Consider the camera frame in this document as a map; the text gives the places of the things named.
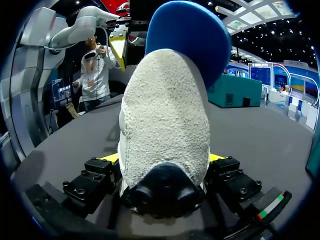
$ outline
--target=blue cap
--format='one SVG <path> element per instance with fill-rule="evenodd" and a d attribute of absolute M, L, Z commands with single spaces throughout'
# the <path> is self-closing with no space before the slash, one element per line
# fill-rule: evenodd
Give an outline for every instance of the blue cap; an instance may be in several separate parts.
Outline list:
<path fill-rule="evenodd" d="M 189 57 L 209 88 L 224 72 L 231 55 L 231 38 L 223 22 L 190 1 L 170 1 L 154 13 L 145 53 L 172 49 Z"/>

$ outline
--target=man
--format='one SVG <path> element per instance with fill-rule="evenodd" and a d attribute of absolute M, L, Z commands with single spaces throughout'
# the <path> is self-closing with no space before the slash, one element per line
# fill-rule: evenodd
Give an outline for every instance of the man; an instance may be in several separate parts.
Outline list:
<path fill-rule="evenodd" d="M 88 52 L 81 60 L 81 76 L 72 86 L 82 85 L 82 98 L 86 112 L 110 99 L 109 69 L 116 65 L 111 48 L 96 43 L 96 36 L 85 41 Z"/>

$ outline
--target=white robotic arm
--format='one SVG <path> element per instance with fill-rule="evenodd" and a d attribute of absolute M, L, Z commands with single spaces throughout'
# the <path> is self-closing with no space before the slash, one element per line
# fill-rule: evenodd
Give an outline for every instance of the white robotic arm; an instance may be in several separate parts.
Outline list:
<path fill-rule="evenodd" d="M 59 53 L 59 49 L 91 38 L 97 27 L 106 27 L 106 21 L 117 18 L 118 15 L 103 11 L 96 6 L 86 6 L 78 13 L 73 26 L 61 30 L 51 38 L 49 48 Z"/>

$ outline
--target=yellow robot part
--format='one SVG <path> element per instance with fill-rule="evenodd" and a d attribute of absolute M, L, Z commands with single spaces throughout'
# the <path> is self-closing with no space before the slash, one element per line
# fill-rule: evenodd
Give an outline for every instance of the yellow robot part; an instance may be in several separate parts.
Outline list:
<path fill-rule="evenodd" d="M 126 35 L 109 37 L 109 43 L 116 61 L 120 65 L 122 71 L 126 70 L 124 51 L 126 46 Z"/>
<path fill-rule="evenodd" d="M 117 161 L 118 161 L 118 153 L 115 153 L 115 154 L 112 154 L 112 155 L 109 155 L 109 156 L 105 156 L 105 157 L 101 157 L 101 158 L 98 158 L 99 160 L 107 160 L 109 162 L 111 162 L 112 164 L 115 164 Z M 219 155 L 215 155 L 215 154 L 212 154 L 210 153 L 210 163 L 213 162 L 213 161 L 216 161 L 218 159 L 225 159 L 226 157 L 224 156 L 219 156 Z"/>

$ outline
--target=hand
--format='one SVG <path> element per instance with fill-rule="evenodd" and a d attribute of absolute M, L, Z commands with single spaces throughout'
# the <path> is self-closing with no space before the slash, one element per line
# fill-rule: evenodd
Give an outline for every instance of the hand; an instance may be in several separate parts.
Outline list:
<path fill-rule="evenodd" d="M 101 47 L 99 47 L 98 53 L 99 53 L 99 55 L 102 55 L 102 58 L 104 59 L 107 55 L 107 50 L 103 46 L 101 46 Z"/>

